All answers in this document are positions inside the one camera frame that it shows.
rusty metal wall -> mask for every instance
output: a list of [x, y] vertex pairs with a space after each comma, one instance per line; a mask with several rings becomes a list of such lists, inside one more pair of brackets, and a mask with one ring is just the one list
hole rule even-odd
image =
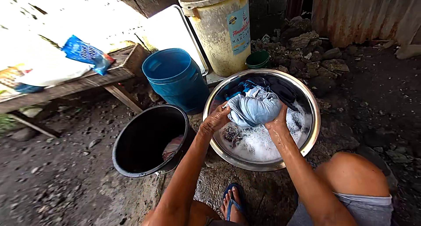
[[376, 38], [408, 45], [421, 33], [421, 0], [313, 0], [312, 26], [335, 47]]

soapy water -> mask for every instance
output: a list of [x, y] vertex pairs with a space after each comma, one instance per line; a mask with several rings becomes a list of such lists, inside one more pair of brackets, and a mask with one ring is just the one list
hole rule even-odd
[[[303, 108], [295, 102], [293, 104], [298, 111], [295, 112], [288, 108], [287, 110], [287, 127], [291, 133], [295, 143], [301, 138], [304, 131], [305, 113]], [[222, 132], [224, 129], [231, 127], [239, 134], [240, 141], [234, 144], [227, 141]], [[245, 160], [255, 162], [269, 162], [277, 159], [282, 159], [278, 149], [270, 138], [269, 132], [264, 125], [257, 125], [255, 127], [241, 127], [234, 122], [227, 123], [218, 131], [219, 138], [227, 147], [227, 151]]]

blue flip-flop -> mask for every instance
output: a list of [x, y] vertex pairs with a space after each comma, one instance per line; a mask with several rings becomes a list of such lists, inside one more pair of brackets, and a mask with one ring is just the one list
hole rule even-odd
[[239, 195], [239, 200], [241, 202], [241, 205], [239, 205], [237, 202], [235, 202], [234, 194], [231, 193], [232, 197], [231, 197], [231, 199], [229, 199], [229, 202], [228, 202], [227, 218], [225, 220], [229, 221], [229, 218], [231, 217], [231, 207], [232, 207], [232, 205], [234, 205], [244, 215], [244, 217], [248, 221], [247, 211], [246, 211], [246, 207], [245, 207], [246, 201], [244, 199], [245, 195], [244, 195], [243, 188], [240, 185], [238, 185], [236, 183], [231, 183], [230, 185], [227, 186], [227, 188], [225, 188], [224, 194], [222, 195], [222, 204], [224, 203], [225, 195], [228, 194], [228, 190], [231, 190], [231, 192], [232, 192], [233, 186], [235, 186], [238, 190], [238, 195]]

person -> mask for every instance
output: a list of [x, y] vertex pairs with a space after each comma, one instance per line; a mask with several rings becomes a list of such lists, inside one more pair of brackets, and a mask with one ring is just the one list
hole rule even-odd
[[[145, 226], [248, 226], [241, 186], [230, 184], [219, 215], [203, 202], [194, 201], [200, 169], [214, 132], [229, 122], [230, 108], [218, 108], [200, 125], [195, 139], [176, 168], [157, 207], [146, 216]], [[386, 177], [365, 158], [338, 152], [313, 170], [301, 155], [286, 125], [287, 106], [265, 126], [284, 159], [299, 195], [288, 226], [390, 225], [392, 201]]]

gray shorts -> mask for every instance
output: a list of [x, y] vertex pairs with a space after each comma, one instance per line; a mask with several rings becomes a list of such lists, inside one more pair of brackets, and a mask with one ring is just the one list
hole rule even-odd
[[[390, 226], [392, 218], [392, 196], [359, 196], [334, 193], [354, 217], [359, 226]], [[212, 221], [209, 226], [238, 226], [228, 221]], [[302, 203], [298, 204], [295, 213], [287, 226], [313, 226], [310, 215]]]

